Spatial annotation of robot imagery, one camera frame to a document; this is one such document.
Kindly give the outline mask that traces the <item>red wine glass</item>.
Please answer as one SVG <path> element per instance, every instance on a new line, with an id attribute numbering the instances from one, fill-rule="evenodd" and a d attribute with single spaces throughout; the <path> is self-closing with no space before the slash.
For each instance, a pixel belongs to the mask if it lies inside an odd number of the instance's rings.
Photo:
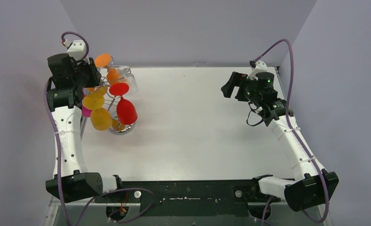
<path id="1" fill-rule="evenodd" d="M 118 121 L 125 125 L 133 124 L 138 119 L 138 114 L 133 103 L 123 97 L 128 91 L 129 86 L 126 83 L 112 85 L 109 89 L 112 95 L 120 97 L 116 106 L 116 113 Z"/>

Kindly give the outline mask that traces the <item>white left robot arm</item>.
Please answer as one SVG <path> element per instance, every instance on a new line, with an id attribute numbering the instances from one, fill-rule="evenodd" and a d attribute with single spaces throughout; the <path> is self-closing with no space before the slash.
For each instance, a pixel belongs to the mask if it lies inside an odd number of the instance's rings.
<path id="1" fill-rule="evenodd" d="M 56 152 L 53 179 L 45 182 L 46 190 L 64 203 L 106 193 L 114 203 L 123 201 L 126 193 L 120 177 L 88 172 L 82 153 L 83 89 L 97 87 L 101 81 L 93 59 L 77 60 L 61 53 L 50 56 L 47 63 L 52 76 L 45 87 L 45 103 Z"/>

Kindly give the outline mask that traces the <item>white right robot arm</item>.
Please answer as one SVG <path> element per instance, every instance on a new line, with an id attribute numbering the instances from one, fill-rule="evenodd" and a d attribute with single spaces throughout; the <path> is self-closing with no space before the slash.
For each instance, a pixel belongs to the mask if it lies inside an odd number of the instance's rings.
<path id="1" fill-rule="evenodd" d="M 221 88 L 224 97 L 230 98 L 234 87 L 238 87 L 235 98 L 257 107 L 253 112 L 276 136 L 293 171 L 293 180 L 272 175 L 254 178 L 257 185 L 251 188 L 251 197 L 262 202 L 271 195 L 285 200 L 293 211 L 325 204 L 333 195 L 339 178 L 335 172 L 328 172 L 308 146 L 301 143 L 302 134 L 296 119 L 292 110 L 286 109 L 287 101 L 278 97 L 274 78 L 270 72 L 257 73 L 253 79 L 233 72 Z"/>

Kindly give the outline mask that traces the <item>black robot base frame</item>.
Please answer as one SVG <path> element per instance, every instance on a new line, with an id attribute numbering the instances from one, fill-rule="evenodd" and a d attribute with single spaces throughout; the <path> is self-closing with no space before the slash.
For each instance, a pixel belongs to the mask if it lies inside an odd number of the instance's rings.
<path id="1" fill-rule="evenodd" d="M 116 221 L 140 217 L 210 217 L 232 215 L 268 219 L 268 195 L 251 179 L 127 181 L 123 191 L 97 196 L 106 216 Z"/>

